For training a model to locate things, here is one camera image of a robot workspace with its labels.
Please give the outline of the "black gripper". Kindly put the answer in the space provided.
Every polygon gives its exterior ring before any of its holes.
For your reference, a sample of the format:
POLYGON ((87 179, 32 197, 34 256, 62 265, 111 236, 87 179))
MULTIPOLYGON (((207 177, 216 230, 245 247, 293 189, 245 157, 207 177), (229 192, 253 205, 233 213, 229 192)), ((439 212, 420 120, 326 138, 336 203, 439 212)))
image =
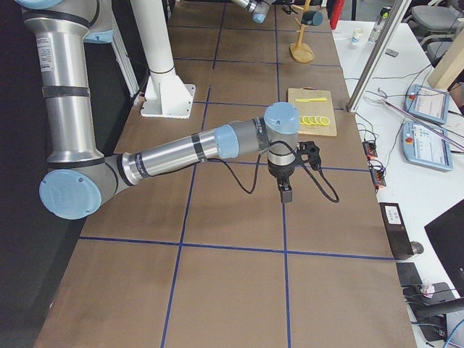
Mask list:
POLYGON ((278 180, 278 190, 281 197, 282 203, 293 201, 293 190, 289 182, 289 178, 294 173, 295 164, 289 165, 276 165, 272 162, 268 162, 268 171, 278 180))

